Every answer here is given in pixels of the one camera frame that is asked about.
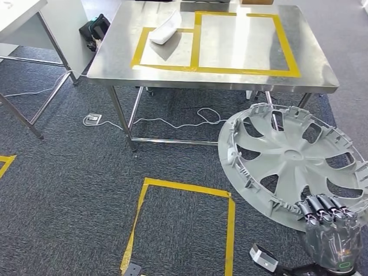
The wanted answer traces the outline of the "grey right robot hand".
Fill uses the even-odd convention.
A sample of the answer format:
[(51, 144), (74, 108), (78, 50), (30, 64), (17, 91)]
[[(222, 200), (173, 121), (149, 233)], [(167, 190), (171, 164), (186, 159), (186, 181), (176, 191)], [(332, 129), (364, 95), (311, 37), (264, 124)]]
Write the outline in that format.
[(296, 205), (305, 222), (306, 244), (317, 265), (331, 274), (352, 275), (363, 249), (361, 223), (340, 197), (308, 195)]

